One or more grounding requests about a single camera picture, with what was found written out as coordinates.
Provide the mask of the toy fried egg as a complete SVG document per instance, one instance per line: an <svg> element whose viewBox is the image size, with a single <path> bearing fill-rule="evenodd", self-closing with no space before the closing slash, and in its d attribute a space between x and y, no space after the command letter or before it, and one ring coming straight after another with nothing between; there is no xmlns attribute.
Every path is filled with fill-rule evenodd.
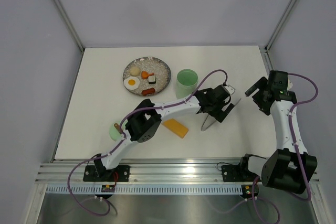
<svg viewBox="0 0 336 224"><path fill-rule="evenodd" d="M124 86L128 90L135 90L140 86L140 80L137 77L130 76L123 81Z"/></svg>

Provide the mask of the metal food tongs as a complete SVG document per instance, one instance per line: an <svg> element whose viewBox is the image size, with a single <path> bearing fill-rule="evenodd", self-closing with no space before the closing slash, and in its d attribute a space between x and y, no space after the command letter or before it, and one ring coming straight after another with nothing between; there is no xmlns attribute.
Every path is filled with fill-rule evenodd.
<svg viewBox="0 0 336 224"><path fill-rule="evenodd" d="M206 131L215 123L222 123L241 100L241 98L235 99L234 102L231 102L230 100L229 104L225 105L218 114L215 116L208 115L201 126L201 131Z"/></svg>

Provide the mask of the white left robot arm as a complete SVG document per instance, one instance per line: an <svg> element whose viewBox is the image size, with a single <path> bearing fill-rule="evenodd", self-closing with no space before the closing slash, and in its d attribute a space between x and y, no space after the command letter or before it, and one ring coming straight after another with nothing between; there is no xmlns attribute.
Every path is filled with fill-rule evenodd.
<svg viewBox="0 0 336 224"><path fill-rule="evenodd" d="M125 154L138 143L150 140L162 122L179 116L205 113L221 123L234 105L231 103L235 89L221 84L216 88L195 91L182 99L167 103L153 103L143 100L125 119L116 146L94 161L95 175L102 181L113 176L113 170L119 165Z"/></svg>

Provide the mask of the toy sushi roll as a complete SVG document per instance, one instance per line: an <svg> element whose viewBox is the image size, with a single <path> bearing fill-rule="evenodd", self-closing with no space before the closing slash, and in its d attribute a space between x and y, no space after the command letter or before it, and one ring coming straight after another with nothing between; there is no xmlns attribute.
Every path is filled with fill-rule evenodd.
<svg viewBox="0 0 336 224"><path fill-rule="evenodd" d="M156 84L156 76L155 75L148 76L148 83L149 84Z"/></svg>

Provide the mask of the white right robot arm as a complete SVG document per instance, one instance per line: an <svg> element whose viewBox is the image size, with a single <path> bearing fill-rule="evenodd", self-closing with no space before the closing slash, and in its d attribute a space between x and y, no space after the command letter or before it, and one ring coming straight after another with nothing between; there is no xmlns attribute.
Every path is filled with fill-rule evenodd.
<svg viewBox="0 0 336 224"><path fill-rule="evenodd" d="M247 154L241 158L238 173L244 180L260 178L264 186L284 190L296 197L307 193L311 199L309 181L316 171L317 158L308 154L297 122L296 94L290 91L289 73L272 70L245 92L259 110L273 118L277 149L269 158Z"/></svg>

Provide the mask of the toy orange chicken drumstick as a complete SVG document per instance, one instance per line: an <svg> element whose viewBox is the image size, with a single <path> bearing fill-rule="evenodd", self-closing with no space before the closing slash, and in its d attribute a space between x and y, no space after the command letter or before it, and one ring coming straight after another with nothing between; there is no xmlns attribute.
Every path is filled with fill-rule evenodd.
<svg viewBox="0 0 336 224"><path fill-rule="evenodd" d="M142 78L142 79L147 79L148 76L152 76L152 75L154 75L153 72L152 72L152 73L148 73L147 71L142 71L142 72L141 72L141 78Z"/></svg>

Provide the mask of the toy beige bun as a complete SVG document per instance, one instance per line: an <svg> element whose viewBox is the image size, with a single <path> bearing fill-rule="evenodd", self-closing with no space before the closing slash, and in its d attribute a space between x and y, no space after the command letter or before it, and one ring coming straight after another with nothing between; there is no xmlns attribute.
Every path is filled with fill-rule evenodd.
<svg viewBox="0 0 336 224"><path fill-rule="evenodd" d="M137 66L133 66L130 68L130 75L131 76L138 76L140 74L141 70Z"/></svg>

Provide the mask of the toy red sausage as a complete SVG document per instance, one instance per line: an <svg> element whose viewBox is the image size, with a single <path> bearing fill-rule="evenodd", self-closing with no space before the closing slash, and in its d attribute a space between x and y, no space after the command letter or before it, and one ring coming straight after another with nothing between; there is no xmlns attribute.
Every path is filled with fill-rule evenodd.
<svg viewBox="0 0 336 224"><path fill-rule="evenodd" d="M155 89L154 88L149 88L141 91L142 96L147 96L147 95L152 95L155 94Z"/></svg>

